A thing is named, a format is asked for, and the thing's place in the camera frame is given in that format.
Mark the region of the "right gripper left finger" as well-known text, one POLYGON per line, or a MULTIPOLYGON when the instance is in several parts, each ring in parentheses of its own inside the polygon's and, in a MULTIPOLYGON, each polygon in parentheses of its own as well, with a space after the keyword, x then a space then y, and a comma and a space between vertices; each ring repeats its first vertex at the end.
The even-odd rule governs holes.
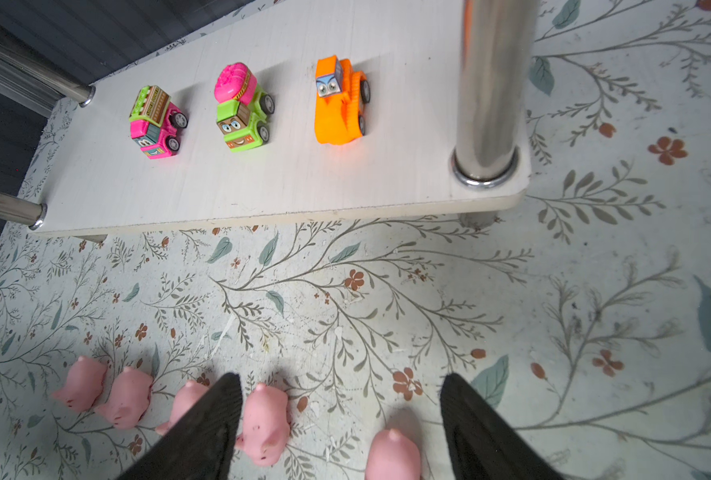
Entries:
POLYGON ((240 424, 241 380, 227 373, 122 479, 226 479, 240 424))

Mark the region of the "green pink mixer toy truck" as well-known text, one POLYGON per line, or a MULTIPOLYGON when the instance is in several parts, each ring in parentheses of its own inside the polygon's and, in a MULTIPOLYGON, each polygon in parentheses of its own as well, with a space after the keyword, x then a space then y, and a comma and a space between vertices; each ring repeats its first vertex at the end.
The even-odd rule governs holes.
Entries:
POLYGON ((231 151, 251 150, 269 142, 268 118, 275 112, 275 102, 246 64, 236 62, 221 71, 214 97, 216 126, 231 151))

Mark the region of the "orange toy bulldozer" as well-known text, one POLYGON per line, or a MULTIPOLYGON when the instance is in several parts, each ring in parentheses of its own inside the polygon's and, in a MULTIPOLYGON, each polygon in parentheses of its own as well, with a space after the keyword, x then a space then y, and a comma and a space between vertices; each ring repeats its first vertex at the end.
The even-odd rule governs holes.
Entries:
POLYGON ((365 72, 354 70, 348 59, 323 58, 315 70, 314 134, 318 143, 344 145, 367 134, 365 105, 371 86, 365 72))

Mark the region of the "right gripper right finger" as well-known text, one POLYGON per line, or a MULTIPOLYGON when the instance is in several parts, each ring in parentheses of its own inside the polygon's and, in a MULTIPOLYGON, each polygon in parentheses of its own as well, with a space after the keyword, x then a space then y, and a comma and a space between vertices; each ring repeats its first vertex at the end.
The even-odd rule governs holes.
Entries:
POLYGON ((561 478, 459 374, 445 376, 441 418, 455 478, 561 478))

